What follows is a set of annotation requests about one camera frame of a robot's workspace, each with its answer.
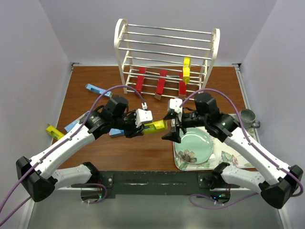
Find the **metal rod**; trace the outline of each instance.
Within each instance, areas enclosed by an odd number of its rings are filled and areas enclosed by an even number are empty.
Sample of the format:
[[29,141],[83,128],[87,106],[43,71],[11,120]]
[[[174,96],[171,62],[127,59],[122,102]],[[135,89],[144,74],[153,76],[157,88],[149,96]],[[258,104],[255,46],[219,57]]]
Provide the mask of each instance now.
[[164,28],[164,27],[156,27],[156,26],[146,26],[146,25],[128,24],[128,26],[148,28],[148,29],[158,29],[158,30],[172,30],[172,31],[181,31],[181,32],[194,32],[194,33],[201,33],[201,34],[212,34],[211,32],[201,32],[201,31],[194,31],[194,30],[181,30],[181,29],[172,29],[172,28]]
[[[154,93],[150,93],[150,92],[141,92],[142,94],[151,94],[151,95],[154,95]],[[171,95],[165,95],[165,94],[163,94],[162,96],[164,96],[164,97],[168,97],[168,98],[178,98],[177,96],[171,96]]]
[[[131,78],[138,78],[137,76],[135,75],[129,75],[129,77]],[[149,78],[149,77],[145,77],[145,79],[148,79],[148,80],[159,80],[159,79],[156,79],[156,78]],[[166,80],[167,82],[171,82],[171,83],[179,83],[178,81],[172,81],[172,80]],[[188,83],[188,85],[195,85],[195,86],[199,86],[199,84],[195,84],[195,83]]]
[[[155,74],[155,75],[160,75],[159,73],[153,73],[153,72],[149,72],[149,71],[146,71],[146,73],[149,73],[149,74]],[[171,77],[177,77],[179,78],[180,76],[178,75],[167,75],[167,77],[171,78]],[[190,76],[191,79],[199,79],[198,76]]]
[[[132,85],[137,85],[136,83],[131,83],[131,82],[128,82],[127,84],[132,84]],[[143,86],[146,86],[146,87],[157,87],[155,85],[147,85],[147,84],[143,84]],[[175,90],[175,91],[179,91],[178,88],[171,88],[171,87],[164,87],[164,89],[168,89],[168,90]]]
[[143,68],[153,68],[153,69],[168,70],[168,71],[180,72],[180,73],[183,72],[182,70],[170,69],[170,68],[160,68],[160,67],[154,67],[154,66],[142,66],[142,65],[128,64],[128,63],[126,63],[125,65],[133,66],[133,67],[143,67]]
[[134,51],[134,52],[145,52],[145,53],[152,53],[152,54],[161,54],[161,55],[169,55],[169,56],[190,57],[190,58],[196,58],[196,59],[202,59],[202,60],[211,60],[211,58],[202,57],[202,56],[191,56],[191,55],[174,54],[174,53],[168,53],[168,52],[154,52],[154,51],[148,51],[148,50],[128,49],[128,48],[119,48],[119,49],[120,50],[129,50],[129,51]]
[[[149,58],[142,58],[142,57],[133,57],[133,56],[127,56],[127,58],[136,59],[136,60],[156,61],[156,62],[173,63],[173,64],[181,64],[181,65],[183,65],[182,62],[176,62],[176,61],[163,61],[163,60],[156,60],[156,59],[149,59]],[[205,67],[205,65],[194,64],[194,63],[192,63],[191,66]]]
[[[148,74],[141,74],[141,73],[129,73],[129,72],[123,72],[125,74],[132,74],[132,75],[144,75],[144,76],[152,76],[152,77],[158,77],[158,78],[164,78],[164,79],[168,79],[169,77],[165,77],[165,76],[160,76],[160,75],[148,75]],[[182,81],[183,79],[180,78],[171,78],[172,80],[177,80],[177,81]],[[196,80],[190,80],[190,82],[193,83],[202,83],[200,81],[196,81]]]
[[210,40],[203,40],[203,39],[195,39],[195,38],[187,38],[187,37],[175,37],[175,36],[166,36],[166,35],[158,35],[158,34],[148,34],[148,33],[141,33],[141,32],[125,32],[127,34],[134,34],[134,35],[141,35],[141,36],[150,36],[150,37],[164,37],[164,38],[173,38],[179,40],[187,40],[187,41],[196,41],[196,42],[212,42]]
[[133,42],[133,43],[140,43],[140,44],[154,44],[154,45],[169,46],[169,47],[176,47],[176,48],[185,48],[185,49],[196,49],[196,50],[211,51],[211,49],[207,49],[207,48],[184,46],[184,45],[178,45],[178,44],[165,44],[165,43],[156,43],[156,42],[141,42],[141,41],[128,40],[128,39],[122,39],[121,41],[122,42]]

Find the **yellow block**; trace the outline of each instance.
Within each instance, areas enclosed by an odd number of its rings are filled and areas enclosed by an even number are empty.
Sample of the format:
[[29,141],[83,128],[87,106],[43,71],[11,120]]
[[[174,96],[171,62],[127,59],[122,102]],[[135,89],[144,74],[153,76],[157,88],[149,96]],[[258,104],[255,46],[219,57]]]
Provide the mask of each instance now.
[[46,131],[48,132],[49,135],[51,135],[54,139],[59,140],[65,135],[60,132],[58,129],[56,129],[54,126],[50,125]]
[[156,122],[144,124],[144,134],[152,134],[159,131],[167,130],[167,122],[164,120],[159,120]]
[[191,58],[185,57],[183,62],[183,81],[185,84],[190,82]]

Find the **cable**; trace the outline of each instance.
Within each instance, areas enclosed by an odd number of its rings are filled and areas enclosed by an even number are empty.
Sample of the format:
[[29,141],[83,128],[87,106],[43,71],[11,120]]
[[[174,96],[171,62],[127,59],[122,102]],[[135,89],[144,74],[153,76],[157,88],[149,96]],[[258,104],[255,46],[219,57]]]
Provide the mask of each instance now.
[[[98,103],[98,101],[109,91],[117,89],[117,88],[121,88],[121,87],[126,87],[128,89],[133,90],[141,99],[142,104],[145,103],[143,97],[140,95],[140,93],[138,91],[136,91],[133,87],[127,86],[127,85],[117,85],[111,88],[108,88],[106,91],[104,91],[93,103],[92,107],[90,108],[88,115],[85,117],[83,123],[80,125],[80,127],[71,135],[71,138],[74,137],[81,129],[82,127],[85,125],[85,123],[87,122],[88,118],[90,117],[90,114],[92,113],[92,111],[94,110],[96,104]],[[56,145],[55,147],[53,147],[52,149],[50,149],[46,154],[44,154],[44,156],[42,158],[39,159],[38,162],[36,162],[18,181],[17,183],[12,187],[12,189],[8,192],[8,194],[6,195],[5,199],[2,201],[1,205],[0,205],[0,213],[2,212],[6,202],[8,201],[8,199],[10,198],[10,196],[12,195],[12,193],[14,192],[14,190],[17,188],[17,186],[47,157],[49,156],[52,152],[54,152],[56,149],[58,149],[59,147],[61,147],[63,144],[65,144],[67,141],[69,141],[69,139],[64,139],[62,142],[60,142],[58,145]]]
[[[217,210],[217,209],[224,209],[224,208],[227,208],[227,207],[229,207],[229,206],[231,206],[231,205],[233,205],[233,204],[236,204],[236,203],[238,203],[238,202],[240,202],[240,201],[242,201],[242,200],[244,200],[244,199],[247,199],[247,198],[249,198],[249,197],[255,196],[255,195],[257,195],[257,194],[258,194],[258,193],[256,193],[256,192],[251,193],[251,194],[249,194],[249,195],[247,195],[247,196],[244,196],[244,197],[242,197],[242,198],[239,198],[238,200],[236,200],[236,201],[234,201],[234,202],[232,202],[232,203],[226,204],[226,205],[222,205],[223,203],[221,203],[221,202],[219,202],[219,201],[216,201],[216,200],[212,199],[211,197],[208,197],[208,196],[205,196],[205,195],[201,195],[201,194],[191,194],[191,195],[189,196],[189,201],[190,201],[193,205],[195,205],[195,206],[197,206],[197,207],[200,207],[200,208],[203,208],[203,209]],[[203,205],[200,205],[200,204],[197,204],[197,203],[193,202],[193,201],[192,201],[192,197],[203,197],[203,198],[209,199],[209,200],[211,200],[211,201],[215,201],[217,204],[221,204],[222,206],[220,206],[220,207],[206,207],[206,206],[203,206]]]
[[[99,187],[102,187],[104,190],[105,190],[105,195],[98,199],[97,201],[95,202],[86,202],[87,204],[97,204],[97,203],[100,203],[102,202],[106,197],[107,197],[107,188],[102,185],[102,184],[95,184],[95,183],[91,183],[91,184],[78,184],[78,185],[82,185],[82,186],[91,186],[91,185],[95,185],[95,186],[99,186]],[[21,204],[19,204],[1,223],[0,223],[0,227],[6,222],[9,220],[9,218],[17,211],[19,210],[26,202],[28,202],[29,200],[31,199],[31,197],[28,197],[26,198]]]
[[186,110],[188,110],[188,111],[196,111],[196,110],[194,110],[194,109],[191,109],[191,108],[189,108],[189,107],[183,107],[183,109],[186,109]]
[[102,187],[102,188],[105,190],[105,195],[104,195],[102,198],[100,198],[99,200],[94,201],[94,202],[90,202],[90,201],[85,202],[85,203],[87,203],[87,204],[97,204],[97,203],[102,202],[102,201],[106,198],[107,193],[108,193],[108,190],[107,190],[106,186],[103,185],[103,184],[91,183],[91,184],[78,184],[78,185],[81,185],[81,186],[91,186],[91,185],[95,185],[95,186]]
[[102,109],[103,107],[104,107],[104,105],[100,105],[97,108],[95,108],[94,111],[98,111],[98,110]]
[[203,91],[211,91],[211,92],[216,92],[220,95],[222,95],[224,98],[226,98],[229,103],[232,105],[233,109],[235,110],[236,114],[237,114],[237,117],[238,117],[238,121],[240,123],[240,126],[241,126],[241,129],[242,129],[242,132],[244,134],[244,137],[247,139],[248,143],[258,152],[260,153],[267,161],[269,161],[271,164],[273,164],[276,168],[282,170],[284,173],[286,173],[287,175],[289,175],[293,180],[295,180],[295,182],[299,185],[300,187],[300,192],[297,193],[297,194],[293,194],[292,196],[293,197],[297,197],[297,196],[300,196],[302,195],[303,191],[304,191],[304,188],[303,188],[303,185],[301,184],[301,182],[299,181],[298,178],[296,178],[291,172],[285,170],[284,168],[281,168],[276,162],[274,162],[271,158],[269,158],[263,151],[261,151],[255,144],[253,144],[250,140],[250,138],[248,137],[248,134],[247,134],[247,131],[244,127],[244,124],[242,122],[242,119],[241,119],[241,116],[237,110],[237,107],[235,106],[235,104],[233,103],[233,101],[227,96],[225,95],[224,93],[216,90],[216,89],[212,89],[212,88],[203,88],[203,89],[199,89],[195,92],[193,92],[192,94],[190,94],[183,102],[182,104],[180,105],[180,107],[182,107],[192,96],[196,95],[197,93],[199,92],[203,92]]
[[31,197],[26,198],[21,204],[19,204],[1,223],[0,223],[0,227],[2,227],[2,225],[9,220],[9,218],[14,215],[14,213],[22,207],[22,205],[24,205],[26,202],[29,201],[29,199],[31,199]]

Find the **blue block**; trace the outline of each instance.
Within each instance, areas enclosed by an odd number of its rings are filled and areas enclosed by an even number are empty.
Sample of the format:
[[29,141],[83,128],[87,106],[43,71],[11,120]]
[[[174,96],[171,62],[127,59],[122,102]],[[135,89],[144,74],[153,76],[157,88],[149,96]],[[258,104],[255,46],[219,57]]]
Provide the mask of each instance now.
[[67,125],[65,127],[65,130],[67,132],[71,131],[73,129],[73,127],[75,127],[76,124],[78,124],[78,122],[80,121],[81,118],[83,118],[85,116],[85,114],[87,114],[89,111],[87,111],[86,113],[84,113],[83,115],[81,115],[80,117],[78,117],[77,119],[75,119],[73,122],[71,122],[69,125]]
[[[99,88],[99,87],[94,86],[94,85],[92,85],[92,84],[90,84],[90,83],[86,85],[86,88],[87,88],[89,91],[94,92],[94,93],[97,93],[97,94],[102,94],[102,93],[105,91],[105,89]],[[107,92],[107,93],[105,94],[105,96],[111,98],[111,97],[112,97],[112,92]]]
[[77,120],[74,120],[73,122],[71,122],[69,125],[67,125],[67,126],[65,127],[65,130],[66,130],[67,132],[69,132],[70,130],[73,129],[73,127],[75,127],[76,124],[78,124],[78,121],[77,121]]
[[111,129],[109,131],[109,136],[110,137],[118,137],[118,136],[122,136],[122,135],[124,135],[124,131],[123,130]]

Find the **gray mug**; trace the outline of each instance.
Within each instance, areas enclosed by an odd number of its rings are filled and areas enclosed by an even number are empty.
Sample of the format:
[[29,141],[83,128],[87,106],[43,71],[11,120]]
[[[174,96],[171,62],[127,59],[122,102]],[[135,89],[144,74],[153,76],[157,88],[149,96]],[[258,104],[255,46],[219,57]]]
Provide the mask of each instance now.
[[244,127],[246,129],[248,128],[259,128],[261,126],[261,123],[259,121],[256,121],[255,113],[251,111],[250,109],[244,109],[240,112],[242,122],[244,124]]

